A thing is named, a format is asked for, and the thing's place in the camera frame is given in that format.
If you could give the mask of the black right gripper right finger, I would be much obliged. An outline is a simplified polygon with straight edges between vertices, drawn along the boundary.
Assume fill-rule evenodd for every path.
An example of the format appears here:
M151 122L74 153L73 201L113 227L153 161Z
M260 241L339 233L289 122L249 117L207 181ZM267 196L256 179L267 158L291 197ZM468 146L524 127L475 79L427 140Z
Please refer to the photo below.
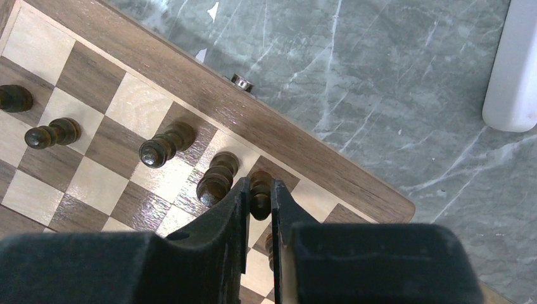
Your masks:
M271 184L277 303L483 303L454 233L435 224L322 224Z

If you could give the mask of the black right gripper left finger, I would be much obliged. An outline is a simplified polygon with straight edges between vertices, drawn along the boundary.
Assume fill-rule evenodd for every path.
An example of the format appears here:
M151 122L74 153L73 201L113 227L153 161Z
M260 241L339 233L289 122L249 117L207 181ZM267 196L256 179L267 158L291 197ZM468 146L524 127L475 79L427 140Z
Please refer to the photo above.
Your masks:
M166 237L31 233L1 241L2 303L239 303L250 180Z

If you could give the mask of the dark chess piece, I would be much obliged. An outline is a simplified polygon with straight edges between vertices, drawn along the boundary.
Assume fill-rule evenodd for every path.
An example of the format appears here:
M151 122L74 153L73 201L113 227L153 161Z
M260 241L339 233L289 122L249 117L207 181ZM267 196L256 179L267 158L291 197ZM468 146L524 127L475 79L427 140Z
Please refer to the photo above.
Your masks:
M268 254L269 267L271 271L274 271L274 249L272 233L268 234L265 238L265 250Z
M270 186L272 180L272 176L263 170L254 172L250 177L250 213L256 220L263 221L271 213Z
M185 122L171 123L164 132L144 141L139 148L139 159L149 168L160 168L177 152L190 148L196 139L196 131Z
M33 106L31 93L24 87L16 84L1 86L1 109L8 113L28 111Z
M24 140L32 149L46 149L55 145L67 146L80 139L82 130L72 118L62 117L52 120L48 125L29 129Z
M231 190L239 169L238 157L230 151L218 152L196 186L196 196L208 208L216 205Z

